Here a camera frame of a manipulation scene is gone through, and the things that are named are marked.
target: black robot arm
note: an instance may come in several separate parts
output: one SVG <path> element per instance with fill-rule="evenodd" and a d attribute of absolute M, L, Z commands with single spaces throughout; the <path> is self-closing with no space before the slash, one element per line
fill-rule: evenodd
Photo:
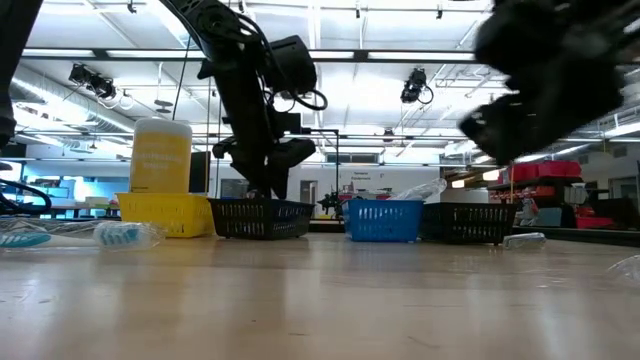
<path fill-rule="evenodd" d="M 269 43 L 260 27 L 217 0 L 161 0 L 182 22 L 206 56 L 198 78 L 213 76 L 230 119 L 233 137 L 214 149 L 220 158 L 229 153 L 232 167 L 265 197 L 271 191 L 287 196 L 289 169 L 315 152 L 309 139 L 280 142 L 273 94 L 287 91 L 312 110 L 298 95 L 315 91 L 315 66 L 302 40 L 292 36 Z"/>

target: black basket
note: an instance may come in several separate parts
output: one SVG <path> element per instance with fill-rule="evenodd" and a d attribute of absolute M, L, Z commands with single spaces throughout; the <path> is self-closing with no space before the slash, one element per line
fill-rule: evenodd
<path fill-rule="evenodd" d="M 209 199 L 218 236 L 254 240 L 298 237 L 309 231 L 315 205 L 285 200 Z"/>
<path fill-rule="evenodd" d="M 420 238 L 448 243 L 494 243 L 511 235 L 516 206 L 510 204 L 426 204 Z"/>

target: light fixture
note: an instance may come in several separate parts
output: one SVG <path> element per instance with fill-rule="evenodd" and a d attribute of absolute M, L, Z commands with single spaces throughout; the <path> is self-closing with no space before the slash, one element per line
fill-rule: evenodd
<path fill-rule="evenodd" d="M 605 132 L 604 135 L 605 137 L 614 137 L 614 136 L 630 134 L 636 131 L 640 131 L 640 122 L 618 126 L 615 129 Z"/>
<path fill-rule="evenodd" d="M 458 62 L 469 63 L 475 62 L 475 57 L 470 51 L 440 51 L 440 52 L 369 52 L 371 60 L 422 60 L 422 61 L 441 61 L 441 62 Z"/>
<path fill-rule="evenodd" d="M 564 149 L 564 150 L 560 150 L 556 153 L 556 155 L 566 155 L 566 154 L 570 154 L 574 151 L 578 151 L 580 149 L 584 149 L 585 147 L 587 147 L 588 145 L 580 145 L 580 146 L 574 146 L 574 147 L 570 147 L 568 149 Z"/>
<path fill-rule="evenodd" d="M 314 60 L 319 59 L 353 59 L 353 51 L 321 51 L 309 50 L 309 55 Z"/>
<path fill-rule="evenodd" d="M 96 55 L 91 50 L 84 49 L 24 49 L 22 56 L 49 56 L 49 57 L 86 57 L 92 58 Z"/>
<path fill-rule="evenodd" d="M 482 180 L 484 181 L 497 181 L 499 177 L 500 171 L 498 170 L 487 171 L 486 173 L 482 174 Z"/>
<path fill-rule="evenodd" d="M 467 154 L 476 148 L 476 143 L 471 140 L 449 144 L 444 147 L 444 156 Z"/>
<path fill-rule="evenodd" d="M 489 155 L 478 156 L 475 160 L 473 160 L 474 164 L 482 164 L 487 161 L 491 161 L 493 158 Z"/>
<path fill-rule="evenodd" d="M 549 154 L 534 154 L 534 155 L 525 155 L 521 158 L 518 158 L 515 160 L 516 163 L 525 163 L 525 162 L 531 162 L 531 161 L 536 161 L 539 159 L 542 159 L 544 157 L 549 156 Z"/>
<path fill-rule="evenodd" d="M 107 55 L 114 59 L 136 58 L 136 59 L 184 59 L 185 50 L 107 50 Z M 200 50 L 189 50 L 189 59 L 204 60 L 204 54 Z"/>

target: wooden table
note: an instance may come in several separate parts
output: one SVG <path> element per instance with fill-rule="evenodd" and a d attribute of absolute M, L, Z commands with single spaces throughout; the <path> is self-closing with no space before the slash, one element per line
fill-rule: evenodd
<path fill-rule="evenodd" d="M 637 249 L 168 240 L 0 254 L 8 360 L 637 359 Z"/>

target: yellow basket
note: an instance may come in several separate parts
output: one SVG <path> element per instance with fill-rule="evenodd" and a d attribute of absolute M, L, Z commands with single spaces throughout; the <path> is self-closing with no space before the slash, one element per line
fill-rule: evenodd
<path fill-rule="evenodd" d="M 168 237 L 195 237 L 214 232 L 211 205 L 194 194 L 118 193 L 122 221 L 150 222 L 167 229 Z"/>

